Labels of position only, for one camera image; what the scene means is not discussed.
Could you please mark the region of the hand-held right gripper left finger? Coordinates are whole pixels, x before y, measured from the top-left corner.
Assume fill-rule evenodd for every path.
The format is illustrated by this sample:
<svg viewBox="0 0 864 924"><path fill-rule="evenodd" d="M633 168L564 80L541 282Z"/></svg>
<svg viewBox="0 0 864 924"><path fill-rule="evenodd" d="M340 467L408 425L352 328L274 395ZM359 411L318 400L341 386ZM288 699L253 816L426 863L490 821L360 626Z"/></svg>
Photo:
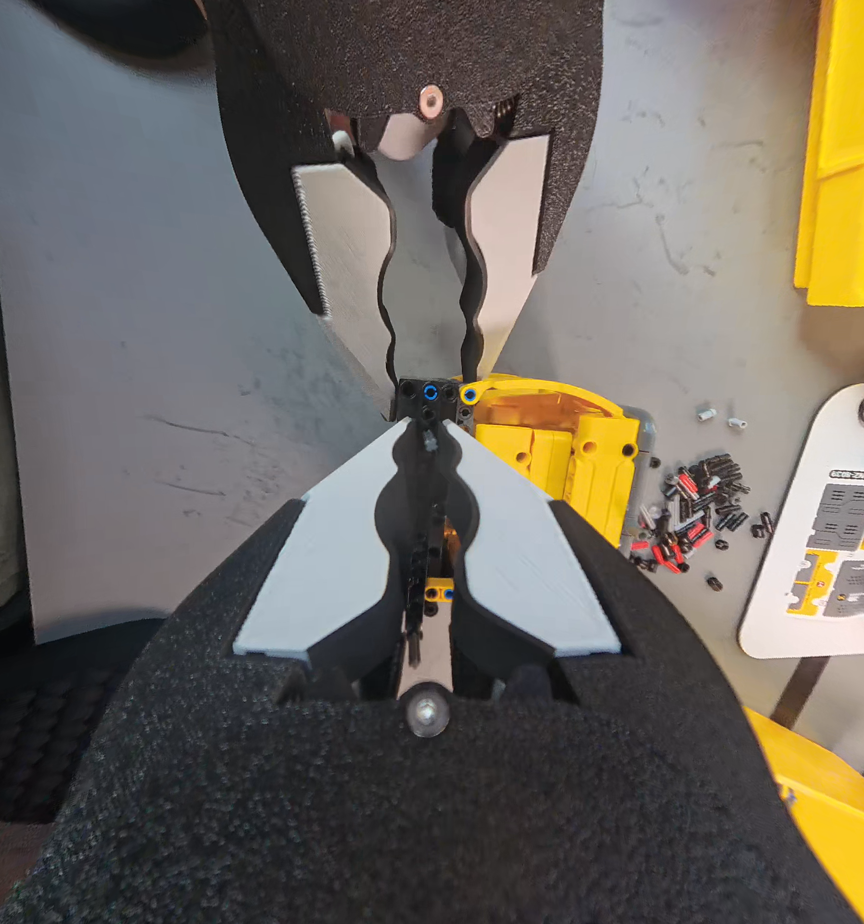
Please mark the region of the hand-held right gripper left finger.
<svg viewBox="0 0 864 924"><path fill-rule="evenodd" d="M401 421L305 495L233 654L349 682L391 657L413 548L412 463L413 422Z"/></svg>

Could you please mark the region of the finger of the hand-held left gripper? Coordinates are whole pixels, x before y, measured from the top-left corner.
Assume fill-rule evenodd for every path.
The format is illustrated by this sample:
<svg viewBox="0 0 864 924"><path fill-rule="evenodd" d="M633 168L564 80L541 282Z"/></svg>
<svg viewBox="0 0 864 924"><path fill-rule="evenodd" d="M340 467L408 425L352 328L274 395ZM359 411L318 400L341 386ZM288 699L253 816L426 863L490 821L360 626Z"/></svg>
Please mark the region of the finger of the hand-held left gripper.
<svg viewBox="0 0 864 924"><path fill-rule="evenodd" d="M318 288L318 319L391 421L398 381L383 283L396 244L392 202L370 159L295 167L292 180Z"/></svg>
<svg viewBox="0 0 864 924"><path fill-rule="evenodd" d="M514 140L442 132L433 208L463 257L461 376L489 376L531 294L549 135Z"/></svg>

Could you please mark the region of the yellow grey sticker sheet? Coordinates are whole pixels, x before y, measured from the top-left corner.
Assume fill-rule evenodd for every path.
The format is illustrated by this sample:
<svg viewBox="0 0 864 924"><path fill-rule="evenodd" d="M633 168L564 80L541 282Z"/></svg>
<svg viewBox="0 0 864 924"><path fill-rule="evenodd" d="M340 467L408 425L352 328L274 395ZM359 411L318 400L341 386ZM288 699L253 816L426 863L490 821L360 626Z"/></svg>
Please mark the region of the yellow grey sticker sheet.
<svg viewBox="0 0 864 924"><path fill-rule="evenodd" d="M795 617L864 618L864 469L833 469L787 594Z"/></svg>

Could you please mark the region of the white book stand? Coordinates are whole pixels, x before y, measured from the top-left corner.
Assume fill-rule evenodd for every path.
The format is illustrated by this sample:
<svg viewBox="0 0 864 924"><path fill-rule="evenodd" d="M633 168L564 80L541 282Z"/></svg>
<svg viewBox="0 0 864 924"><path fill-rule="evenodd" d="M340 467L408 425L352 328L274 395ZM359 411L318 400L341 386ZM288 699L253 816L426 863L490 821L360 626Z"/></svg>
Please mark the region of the white book stand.
<svg viewBox="0 0 864 924"><path fill-rule="evenodd" d="M864 618L790 616L787 594L833 469L864 469L864 384L827 399L817 412L788 486L738 630L759 660L864 654Z"/></svg>

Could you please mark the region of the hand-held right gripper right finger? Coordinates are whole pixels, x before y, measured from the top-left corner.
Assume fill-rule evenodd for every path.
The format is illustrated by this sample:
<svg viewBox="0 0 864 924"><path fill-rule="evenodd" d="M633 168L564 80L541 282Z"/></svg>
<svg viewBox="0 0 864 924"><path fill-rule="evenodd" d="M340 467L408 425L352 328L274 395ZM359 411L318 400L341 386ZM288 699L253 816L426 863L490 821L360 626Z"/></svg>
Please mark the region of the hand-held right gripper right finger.
<svg viewBox="0 0 864 924"><path fill-rule="evenodd" d="M576 697L568 664L622 642L552 499L456 423L442 425L456 538L449 647L460 697Z"/></svg>

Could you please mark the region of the yellow black lego model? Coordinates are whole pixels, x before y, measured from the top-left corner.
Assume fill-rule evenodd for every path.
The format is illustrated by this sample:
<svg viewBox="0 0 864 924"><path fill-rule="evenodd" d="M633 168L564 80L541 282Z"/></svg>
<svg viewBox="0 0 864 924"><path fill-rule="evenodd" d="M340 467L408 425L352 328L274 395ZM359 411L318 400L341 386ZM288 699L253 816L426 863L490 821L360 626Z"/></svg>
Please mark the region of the yellow black lego model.
<svg viewBox="0 0 864 924"><path fill-rule="evenodd" d="M573 549L574 533L585 524L614 550L621 548L634 481L653 436L650 422L636 410L576 386L494 375L466 385L402 378L394 413L396 421L415 423L411 476L417 518L405 614L412 666L424 657L422 617L432 605L450 614L454 600L449 550L456 535L447 521L442 476L445 422L456 423L547 493Z"/></svg>

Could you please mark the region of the pile of black red pins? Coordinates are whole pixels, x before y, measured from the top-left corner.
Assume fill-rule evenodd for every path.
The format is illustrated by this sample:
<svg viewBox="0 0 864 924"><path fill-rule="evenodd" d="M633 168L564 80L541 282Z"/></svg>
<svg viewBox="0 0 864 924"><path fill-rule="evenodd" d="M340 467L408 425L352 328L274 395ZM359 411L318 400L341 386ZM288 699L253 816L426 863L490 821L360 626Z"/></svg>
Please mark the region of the pile of black red pins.
<svg viewBox="0 0 864 924"><path fill-rule="evenodd" d="M757 540L771 539L775 520L767 511L750 514L744 504L750 487L729 453L704 456L664 474L657 504L638 509L628 559L647 574L680 576L707 549L726 552L730 536L747 529Z"/></svg>

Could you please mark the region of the yellow parts bin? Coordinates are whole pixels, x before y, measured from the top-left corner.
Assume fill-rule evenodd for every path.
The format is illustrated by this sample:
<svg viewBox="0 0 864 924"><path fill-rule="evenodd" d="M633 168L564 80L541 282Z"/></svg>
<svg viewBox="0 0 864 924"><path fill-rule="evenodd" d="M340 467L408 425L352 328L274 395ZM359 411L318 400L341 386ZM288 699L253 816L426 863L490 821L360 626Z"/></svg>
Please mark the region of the yellow parts bin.
<svg viewBox="0 0 864 924"><path fill-rule="evenodd" d="M789 814L864 921L864 776L811 740L745 713Z"/></svg>
<svg viewBox="0 0 864 924"><path fill-rule="evenodd" d="M864 1L820 4L794 285L864 308Z"/></svg>

